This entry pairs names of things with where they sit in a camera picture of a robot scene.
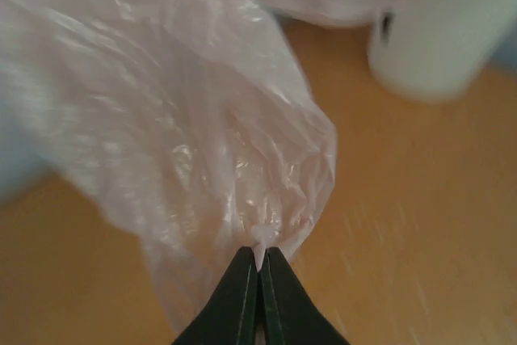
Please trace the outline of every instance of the plastic bag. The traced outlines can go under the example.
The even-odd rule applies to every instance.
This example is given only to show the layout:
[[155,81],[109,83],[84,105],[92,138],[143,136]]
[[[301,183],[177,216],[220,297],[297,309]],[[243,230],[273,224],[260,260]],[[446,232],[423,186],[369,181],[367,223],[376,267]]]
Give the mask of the plastic bag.
[[334,127],[255,0],[0,0],[0,72],[40,149],[141,238],[176,330],[239,246],[291,256],[332,190]]

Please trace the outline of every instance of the wooden table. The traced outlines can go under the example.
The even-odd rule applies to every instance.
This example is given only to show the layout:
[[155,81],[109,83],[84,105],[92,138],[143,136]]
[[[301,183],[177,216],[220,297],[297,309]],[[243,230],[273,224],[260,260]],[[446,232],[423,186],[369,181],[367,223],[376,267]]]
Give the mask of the wooden table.
[[[399,99],[366,32],[288,38],[339,132],[337,184],[294,263],[354,345],[517,343],[517,80],[461,101]],[[0,344],[165,344],[137,240],[51,178],[0,209]]]

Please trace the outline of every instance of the plastic wrinkle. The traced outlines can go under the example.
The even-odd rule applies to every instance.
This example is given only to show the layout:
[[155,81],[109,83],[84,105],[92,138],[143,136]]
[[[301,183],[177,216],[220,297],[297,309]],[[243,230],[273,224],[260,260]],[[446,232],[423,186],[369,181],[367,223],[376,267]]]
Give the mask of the plastic wrinkle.
[[240,246],[292,256],[336,133],[261,6],[357,24],[395,0],[0,0],[6,97],[43,154],[141,239],[175,330]]

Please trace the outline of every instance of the translucent plastic bag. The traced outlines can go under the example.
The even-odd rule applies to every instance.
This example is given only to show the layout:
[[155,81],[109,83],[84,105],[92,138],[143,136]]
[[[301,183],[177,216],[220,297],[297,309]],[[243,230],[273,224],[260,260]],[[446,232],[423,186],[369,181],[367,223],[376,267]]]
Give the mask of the translucent plastic bag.
[[239,246],[290,257],[333,187],[334,127],[255,0],[0,0],[0,72],[43,152],[141,238],[176,330]]

